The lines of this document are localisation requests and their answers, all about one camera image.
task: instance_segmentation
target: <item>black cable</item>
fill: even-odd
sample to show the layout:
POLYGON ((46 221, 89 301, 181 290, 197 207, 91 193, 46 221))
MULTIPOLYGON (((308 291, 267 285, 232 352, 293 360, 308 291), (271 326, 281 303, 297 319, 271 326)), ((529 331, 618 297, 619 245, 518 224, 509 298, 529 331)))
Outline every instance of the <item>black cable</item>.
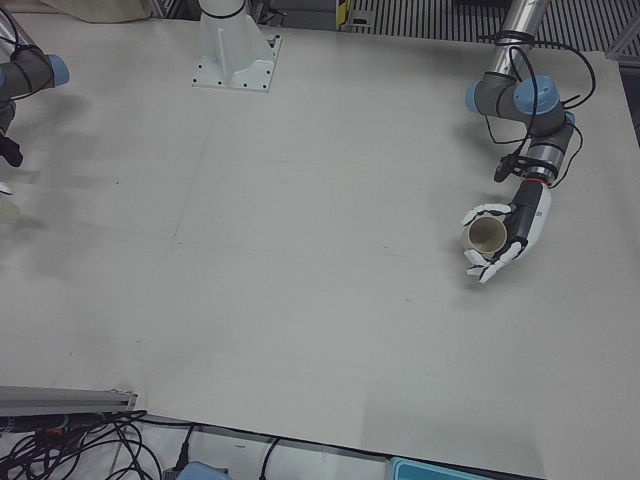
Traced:
POLYGON ((131 462, 125 469, 110 475, 110 478, 135 472, 141 480, 156 480, 140 465, 139 457, 144 451, 152 458, 157 469, 157 478, 160 479, 162 476, 160 463, 154 452, 143 443, 142 432, 133 425, 133 422, 138 421, 146 413, 146 411, 138 411, 108 414, 102 421, 93 425, 71 430, 63 429, 61 437, 51 437, 46 430, 37 431, 18 441, 10 454, 2 457, 0 479, 14 480, 24 476, 27 480, 49 480, 59 467, 72 462, 64 475, 60 477, 56 474, 56 478, 67 480, 75 471, 84 452, 112 444, 123 445, 131 457, 131 462), (125 428, 131 429, 134 439, 127 438, 125 428), (118 438, 107 438, 113 434, 118 438), (97 436, 87 440, 88 435, 97 436))
POLYGON ((162 422, 159 420, 149 420, 146 418, 138 418, 136 422, 146 423, 149 425, 159 425, 162 427, 204 427, 206 424, 197 422, 162 422))
POLYGON ((180 447, 180 454, 178 455, 178 461, 176 462, 175 467, 173 467, 174 472, 181 472, 184 470, 184 467, 189 463, 189 438, 191 438, 191 434, 193 430, 196 428, 195 425, 191 425, 189 427, 189 431, 187 432, 187 436, 182 442, 182 447, 180 447))
POLYGON ((29 78, 29 76, 27 75, 27 73, 24 71, 24 69, 16 62, 14 62, 14 65, 22 72, 22 75, 25 79, 25 82, 27 83, 28 87, 29 87, 29 93, 25 94, 25 95, 21 95, 18 97, 13 97, 9 100, 6 100, 4 102, 2 102, 0 104, 0 108, 5 107, 8 103, 16 101, 16 100, 24 100, 25 98, 29 98, 32 95, 35 95, 36 93, 40 92, 41 90, 44 90, 46 88, 46 86, 53 81, 53 79, 55 78, 55 72, 53 71, 53 67, 51 66, 51 64, 49 63, 49 61, 47 60, 46 56, 43 54, 40 54, 38 52, 38 47, 36 47, 35 45, 23 45, 20 43, 20 35, 18 34, 18 27, 16 26, 15 22, 13 21, 13 19, 11 18, 11 15, 9 14, 9 12, 7 12, 4 7, 0 6, 0 13, 2 13, 2 15, 7 19, 7 21, 9 22, 9 25, 11 25, 11 29, 13 31, 13 36, 14 36, 14 40, 11 40, 9 38, 0 36, 1 40, 4 40, 5 42, 9 43, 10 45, 13 45, 13 53, 11 54, 11 60, 14 59, 15 55, 21 50, 31 50, 33 53, 35 53, 35 55, 38 57, 38 59, 40 59, 40 61, 42 61, 42 63, 47 67, 47 69, 49 70, 49 76, 47 78, 47 80, 38 88, 33 87, 32 83, 31 83, 31 79, 29 78))
POLYGON ((513 41, 513 39, 509 42, 503 41, 502 43, 500 43, 500 40, 506 40, 508 39, 508 36, 502 37, 500 36, 500 33, 498 34, 494 34, 494 35, 481 35, 478 37, 478 40, 491 40, 495 42, 495 45, 498 47, 506 47, 506 46, 514 46, 514 45, 538 45, 538 46, 547 46, 547 47, 557 47, 563 50, 567 50, 573 54, 575 54, 578 58, 580 58, 580 60, 582 61, 582 63, 584 63, 585 67, 587 68, 587 71, 589 73, 589 79, 591 81, 591 86, 589 88, 589 92, 587 92, 586 95, 584 95, 584 97, 577 103, 573 104, 573 105, 567 105, 569 102, 572 102, 574 100, 577 100, 578 98, 581 97, 581 95, 574 95, 573 97, 570 97, 566 100, 564 100, 562 102, 564 109, 565 110, 572 110, 576 107, 579 107, 580 105, 584 104, 586 101, 588 101, 593 94, 596 91, 596 87, 597 87, 597 81, 596 81, 596 74, 595 71, 593 70, 593 66, 591 65, 591 62, 589 62, 589 59, 577 48, 566 44, 566 43, 562 43, 562 42, 557 42, 557 41, 550 41, 550 40, 534 40, 531 42, 525 42, 522 40, 517 39, 516 41, 513 41))
POLYGON ((576 158, 578 153, 580 153, 580 150, 582 150, 582 146, 584 145, 584 136, 582 135, 582 132, 580 131, 580 129, 578 127, 576 127, 573 123, 569 123, 569 125, 571 125, 571 127, 578 133, 578 136, 580 137, 580 144, 578 145, 578 149, 575 152, 573 152, 573 155, 571 155, 571 158, 569 159, 569 162, 567 162, 567 168, 564 169, 564 173, 562 174, 562 176, 560 177, 559 180, 554 182, 553 185, 551 185, 549 187, 550 189, 551 188, 556 188, 567 177, 567 173, 569 173, 569 169, 571 168, 571 164, 573 163, 573 159, 576 158))
POLYGON ((512 53, 513 50, 517 51, 522 56, 522 59, 525 62, 527 69, 529 70, 531 83, 533 84, 533 109, 531 112, 531 116, 529 118, 529 123, 527 124, 526 133, 522 138, 518 138, 515 140, 498 141, 496 140, 495 136, 493 135, 493 131, 491 130, 491 123, 489 122, 489 117, 487 115, 483 115, 483 116, 484 116, 484 121, 487 124, 487 130, 489 131, 489 137, 491 137, 491 141, 496 145, 509 145, 513 143, 519 143, 520 145, 513 152, 514 154, 519 155, 522 149, 524 148, 525 144, 527 143, 527 140, 531 138, 531 130, 533 129, 533 123, 535 122, 535 118, 538 113, 538 81, 536 79, 536 73, 533 69, 533 65, 531 64, 531 61, 529 60, 527 53, 517 45, 512 45, 509 47, 509 51, 508 51, 509 61, 511 62, 511 68, 514 74, 516 75, 516 78, 522 81, 522 77, 518 73, 518 69, 516 68, 515 61, 513 59, 513 53, 512 53))
POLYGON ((269 447, 269 450, 267 450, 267 454, 264 456, 264 460, 262 461, 262 470, 260 471, 259 480, 267 480, 267 465, 269 464, 269 458, 273 453, 273 449, 276 448, 276 445, 278 445, 279 442, 279 438, 274 438, 271 442, 271 446, 269 447))
POLYGON ((20 42, 20 36, 18 35, 18 27, 13 22, 13 19, 11 18, 11 14, 7 10, 5 10, 4 7, 1 7, 1 6, 0 6, 0 12, 2 12, 2 15, 4 15, 4 17, 7 19, 7 21, 9 22, 9 25, 11 25, 11 29, 13 30, 13 38, 14 38, 14 41, 9 40, 8 38, 3 38, 3 40, 13 45, 18 45, 20 42))

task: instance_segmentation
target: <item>teal box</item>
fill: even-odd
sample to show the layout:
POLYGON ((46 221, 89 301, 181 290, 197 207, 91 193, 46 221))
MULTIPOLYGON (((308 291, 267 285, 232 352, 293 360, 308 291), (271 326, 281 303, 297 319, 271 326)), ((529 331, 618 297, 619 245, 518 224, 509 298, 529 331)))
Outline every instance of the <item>teal box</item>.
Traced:
POLYGON ((394 457, 389 460, 387 480, 491 480, 471 473, 450 468, 437 467, 428 463, 414 462, 394 457))

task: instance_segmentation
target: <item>cup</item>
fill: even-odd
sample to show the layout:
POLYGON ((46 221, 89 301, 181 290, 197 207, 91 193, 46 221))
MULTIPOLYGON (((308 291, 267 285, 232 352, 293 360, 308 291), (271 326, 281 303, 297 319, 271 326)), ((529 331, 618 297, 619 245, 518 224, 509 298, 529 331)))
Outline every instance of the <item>cup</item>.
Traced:
POLYGON ((477 250, 490 256, 507 243, 507 228, 498 218, 484 214, 464 227, 461 241, 465 250, 477 250))

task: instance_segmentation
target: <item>white robotic hand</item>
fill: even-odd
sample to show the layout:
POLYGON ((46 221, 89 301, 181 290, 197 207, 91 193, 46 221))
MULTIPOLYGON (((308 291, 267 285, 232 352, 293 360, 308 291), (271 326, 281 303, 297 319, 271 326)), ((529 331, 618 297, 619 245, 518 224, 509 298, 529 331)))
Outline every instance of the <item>white robotic hand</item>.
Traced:
POLYGON ((15 223, 20 218, 20 209, 9 200, 13 194, 11 188, 4 182, 0 182, 0 222, 15 223))
POLYGON ((539 240, 551 206, 547 184, 525 179, 510 204, 489 203, 471 209, 462 220, 468 275, 486 283, 539 240))

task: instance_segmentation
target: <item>white table surface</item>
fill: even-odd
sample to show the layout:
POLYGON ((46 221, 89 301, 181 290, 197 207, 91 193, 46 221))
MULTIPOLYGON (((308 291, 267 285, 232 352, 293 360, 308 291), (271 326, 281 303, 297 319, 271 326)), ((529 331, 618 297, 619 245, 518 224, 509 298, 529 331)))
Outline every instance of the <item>white table surface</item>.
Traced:
MULTIPOLYGON (((640 476, 640 155, 615 64, 527 258, 478 286, 459 221, 509 200, 467 112, 487 46, 283 30, 271 93, 192 88, 197 24, 19 17, 72 80, 3 165, 0 384, 553 479, 640 476)), ((588 79, 537 52, 564 96, 588 79)), ((502 138, 520 130, 496 124, 502 138)))

